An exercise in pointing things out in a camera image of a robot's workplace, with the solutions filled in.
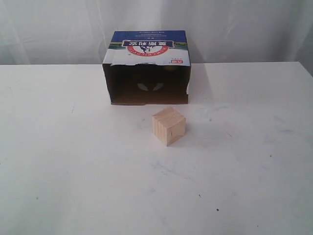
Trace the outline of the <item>yellow rubber ball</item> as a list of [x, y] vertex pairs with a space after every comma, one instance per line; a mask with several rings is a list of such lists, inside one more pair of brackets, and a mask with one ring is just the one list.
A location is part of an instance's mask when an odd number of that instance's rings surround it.
[[164, 66], [164, 70], [167, 72], [177, 72], [179, 70], [179, 66]]

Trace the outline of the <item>white backdrop curtain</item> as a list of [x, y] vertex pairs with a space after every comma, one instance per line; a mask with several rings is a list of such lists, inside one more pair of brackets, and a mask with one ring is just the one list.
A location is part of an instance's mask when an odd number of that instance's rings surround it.
[[101, 63], [115, 31], [185, 30], [194, 63], [294, 61], [310, 0], [3, 0], [2, 64]]

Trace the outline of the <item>light wooden cube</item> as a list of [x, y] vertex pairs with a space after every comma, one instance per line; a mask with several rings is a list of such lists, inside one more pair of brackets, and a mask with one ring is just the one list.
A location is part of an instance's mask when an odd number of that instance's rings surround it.
[[175, 108], [167, 107], [152, 116], [152, 133], [169, 146], [185, 135], [186, 118]]

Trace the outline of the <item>blue white cardboard box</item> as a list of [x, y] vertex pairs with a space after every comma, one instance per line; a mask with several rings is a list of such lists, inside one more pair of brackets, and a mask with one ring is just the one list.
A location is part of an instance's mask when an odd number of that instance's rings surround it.
[[188, 103], [191, 62], [184, 30], [116, 31], [102, 66], [112, 105]]

